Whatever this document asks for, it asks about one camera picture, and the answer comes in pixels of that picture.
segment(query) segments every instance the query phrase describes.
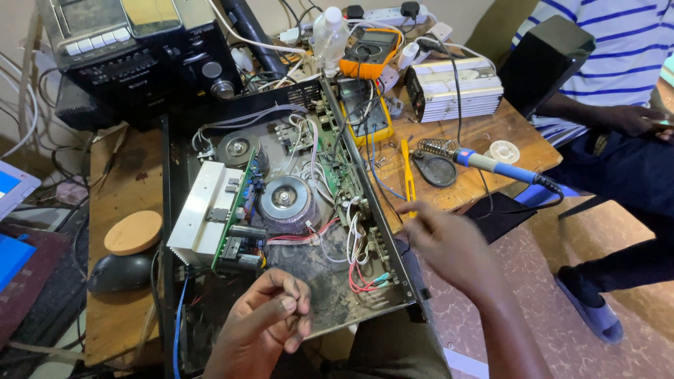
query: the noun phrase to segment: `black pipe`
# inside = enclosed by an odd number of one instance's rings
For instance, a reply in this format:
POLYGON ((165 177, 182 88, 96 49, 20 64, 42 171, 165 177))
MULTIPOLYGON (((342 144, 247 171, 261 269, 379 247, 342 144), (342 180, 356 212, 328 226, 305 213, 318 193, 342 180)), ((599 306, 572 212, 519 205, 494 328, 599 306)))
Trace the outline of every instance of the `black pipe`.
MULTIPOLYGON (((267 34, 264 34, 264 30, 262 30, 246 0, 220 0, 220 3, 239 36, 265 45, 272 45, 272 41, 267 37, 267 34)), ((253 44, 248 44, 248 47, 260 62, 264 71, 274 71, 280 74, 288 73, 288 67, 281 62, 281 58, 275 50, 253 44)))

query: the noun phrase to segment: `knob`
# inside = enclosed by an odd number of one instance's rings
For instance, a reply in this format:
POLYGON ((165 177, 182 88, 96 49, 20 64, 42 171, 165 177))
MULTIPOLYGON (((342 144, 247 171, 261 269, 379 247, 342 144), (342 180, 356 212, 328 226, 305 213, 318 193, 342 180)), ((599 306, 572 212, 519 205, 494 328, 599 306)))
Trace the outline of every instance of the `knob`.
POLYGON ((222 66, 218 62, 208 62, 202 66, 202 74, 207 78, 215 79, 222 74, 222 66))
POLYGON ((234 86, 226 80, 219 80, 211 87, 211 93, 218 100, 229 100, 234 97, 234 86))

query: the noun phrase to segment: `striped shirt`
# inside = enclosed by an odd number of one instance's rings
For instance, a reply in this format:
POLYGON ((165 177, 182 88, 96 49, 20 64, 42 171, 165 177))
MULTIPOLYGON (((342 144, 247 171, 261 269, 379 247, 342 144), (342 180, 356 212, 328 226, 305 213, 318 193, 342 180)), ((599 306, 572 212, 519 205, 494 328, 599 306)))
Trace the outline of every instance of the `striped shirt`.
MULTIPOLYGON (((674 51, 672 0, 540 0, 511 49, 529 29, 554 15, 596 39, 588 61, 559 93, 588 105, 647 106, 662 65, 674 51)), ((534 116, 532 123, 554 146, 587 132, 587 127, 553 117, 534 116)))

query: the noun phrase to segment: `slipper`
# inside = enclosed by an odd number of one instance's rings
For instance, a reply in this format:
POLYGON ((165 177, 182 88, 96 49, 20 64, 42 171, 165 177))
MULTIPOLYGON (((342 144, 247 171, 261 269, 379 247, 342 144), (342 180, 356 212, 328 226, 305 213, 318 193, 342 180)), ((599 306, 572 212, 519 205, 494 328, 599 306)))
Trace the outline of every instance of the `slipper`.
POLYGON ((555 282, 557 282, 557 285, 559 285, 559 288, 564 292, 566 297, 571 300, 571 303, 576 307, 583 321, 585 321, 590 330, 600 340, 613 344, 623 339, 623 324, 620 323, 620 320, 618 320, 618 317, 611 307, 609 307, 608 303, 605 303, 601 308, 588 307, 571 294, 557 275, 555 275, 555 282))

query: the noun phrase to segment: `black speaker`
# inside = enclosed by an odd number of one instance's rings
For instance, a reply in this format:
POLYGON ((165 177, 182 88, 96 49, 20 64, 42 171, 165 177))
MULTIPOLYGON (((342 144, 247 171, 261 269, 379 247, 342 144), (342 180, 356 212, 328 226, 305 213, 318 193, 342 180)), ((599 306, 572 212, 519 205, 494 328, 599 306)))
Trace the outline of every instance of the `black speaker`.
POLYGON ((561 16, 550 17, 522 37, 499 70, 503 96, 528 119, 594 49, 593 35, 561 16))

